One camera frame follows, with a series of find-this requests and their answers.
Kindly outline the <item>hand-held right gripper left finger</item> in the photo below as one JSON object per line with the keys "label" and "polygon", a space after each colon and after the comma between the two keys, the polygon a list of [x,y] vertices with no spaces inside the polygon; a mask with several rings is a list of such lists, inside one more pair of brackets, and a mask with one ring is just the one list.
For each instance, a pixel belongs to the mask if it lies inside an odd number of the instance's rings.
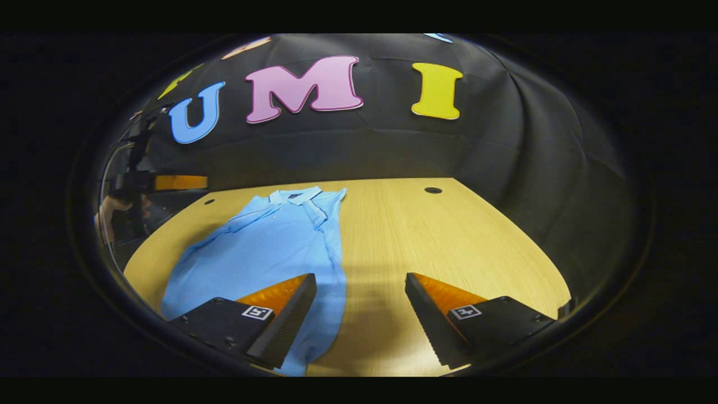
{"label": "hand-held right gripper left finger", "polygon": [[223,355],[274,370],[284,364],[316,291],[315,274],[300,274],[234,301],[213,297],[170,324]]}

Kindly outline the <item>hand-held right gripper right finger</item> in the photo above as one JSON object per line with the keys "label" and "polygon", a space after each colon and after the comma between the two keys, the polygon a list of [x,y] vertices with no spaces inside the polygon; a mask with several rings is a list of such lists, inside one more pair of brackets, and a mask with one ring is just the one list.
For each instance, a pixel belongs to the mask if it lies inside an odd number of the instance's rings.
{"label": "hand-held right gripper right finger", "polygon": [[405,294],[439,363],[494,368],[530,345],[556,319],[510,296],[486,297],[420,273],[407,273]]}

